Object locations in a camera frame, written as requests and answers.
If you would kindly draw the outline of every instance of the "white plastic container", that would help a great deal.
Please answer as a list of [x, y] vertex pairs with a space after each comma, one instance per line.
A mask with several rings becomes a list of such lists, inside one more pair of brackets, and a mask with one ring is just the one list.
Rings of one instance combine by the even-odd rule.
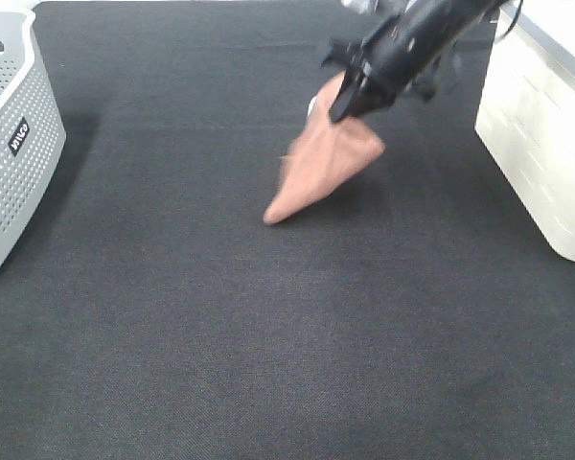
[[[509, 22], [503, 12], [499, 30]], [[493, 47], [475, 129], [552, 248], [575, 262], [575, 75], [520, 26]]]
[[66, 139], [28, 10], [0, 10], [0, 265], [54, 173]]

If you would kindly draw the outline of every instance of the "cloth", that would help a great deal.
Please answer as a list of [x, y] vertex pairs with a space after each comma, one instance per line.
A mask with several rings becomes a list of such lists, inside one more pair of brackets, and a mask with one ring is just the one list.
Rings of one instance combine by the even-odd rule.
[[384, 143], [361, 120], [331, 122], [328, 110], [342, 81], [343, 73], [322, 86], [305, 129], [282, 158], [279, 191], [264, 213], [267, 225], [325, 198], [383, 153]]

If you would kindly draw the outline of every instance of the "ventilated basket wall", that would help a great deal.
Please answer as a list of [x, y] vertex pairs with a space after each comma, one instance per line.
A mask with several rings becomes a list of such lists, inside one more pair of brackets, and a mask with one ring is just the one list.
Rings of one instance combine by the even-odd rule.
[[34, 19], [31, 11], [0, 11], [0, 265], [42, 198], [66, 137]]

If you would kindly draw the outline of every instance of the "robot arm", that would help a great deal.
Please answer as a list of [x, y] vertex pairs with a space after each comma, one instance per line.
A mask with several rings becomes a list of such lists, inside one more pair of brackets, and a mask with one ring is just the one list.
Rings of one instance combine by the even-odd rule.
[[417, 0], [387, 17], [361, 41], [331, 41], [323, 65], [345, 69], [330, 108], [334, 123], [391, 106], [407, 89], [428, 100], [433, 82], [418, 80], [470, 26], [508, 0]]

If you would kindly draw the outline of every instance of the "black floor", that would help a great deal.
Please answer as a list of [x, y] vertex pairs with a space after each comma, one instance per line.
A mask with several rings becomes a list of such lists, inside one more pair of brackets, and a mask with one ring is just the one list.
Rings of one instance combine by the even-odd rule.
[[69, 137], [0, 271], [0, 459], [575, 459], [575, 264], [474, 133], [487, 52], [369, 117], [383, 157], [266, 228], [324, 42], [372, 19], [36, 13]]

